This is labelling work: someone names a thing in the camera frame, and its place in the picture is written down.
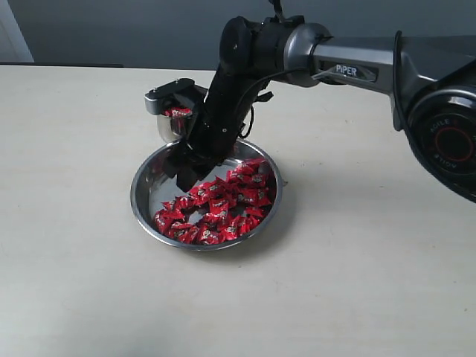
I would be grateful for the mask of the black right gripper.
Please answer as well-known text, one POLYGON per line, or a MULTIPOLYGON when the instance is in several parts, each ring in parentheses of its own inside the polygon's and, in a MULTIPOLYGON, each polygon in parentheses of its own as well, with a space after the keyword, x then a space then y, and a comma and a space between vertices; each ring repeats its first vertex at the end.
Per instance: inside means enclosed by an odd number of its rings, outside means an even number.
POLYGON ((228 156, 259 92, 274 75, 275 20, 229 20, 207 97, 193 116, 190 133, 174 142, 164 159, 164 173, 176 177, 181 191, 190 191, 228 156))

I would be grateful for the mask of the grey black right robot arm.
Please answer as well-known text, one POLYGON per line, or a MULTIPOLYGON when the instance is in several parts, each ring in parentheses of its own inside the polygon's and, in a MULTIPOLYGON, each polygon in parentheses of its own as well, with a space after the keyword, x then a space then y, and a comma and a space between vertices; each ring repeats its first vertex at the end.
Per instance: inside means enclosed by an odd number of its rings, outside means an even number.
POLYGON ((228 21, 219 66, 189 132, 164 172, 189 191, 230 154, 258 94, 271 82, 349 85, 390 98, 393 127, 439 182, 475 200, 475 38, 334 37, 302 16, 228 21))

